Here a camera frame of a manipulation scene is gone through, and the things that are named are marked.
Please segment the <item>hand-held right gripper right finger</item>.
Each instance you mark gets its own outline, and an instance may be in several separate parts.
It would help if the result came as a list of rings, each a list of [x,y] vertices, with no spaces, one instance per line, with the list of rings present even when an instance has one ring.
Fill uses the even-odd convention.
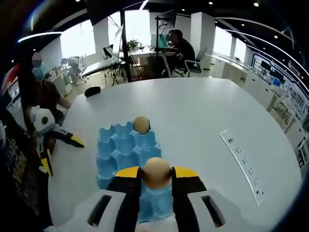
[[[178,231],[245,231],[245,220],[238,207],[220,193],[206,189],[195,171],[174,166],[170,174]]]

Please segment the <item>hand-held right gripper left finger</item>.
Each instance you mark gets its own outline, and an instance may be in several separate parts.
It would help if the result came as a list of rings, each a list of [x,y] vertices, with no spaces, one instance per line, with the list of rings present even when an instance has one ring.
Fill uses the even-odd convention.
[[[140,211],[141,168],[119,171],[108,189],[81,202],[70,220],[45,232],[134,232]]]

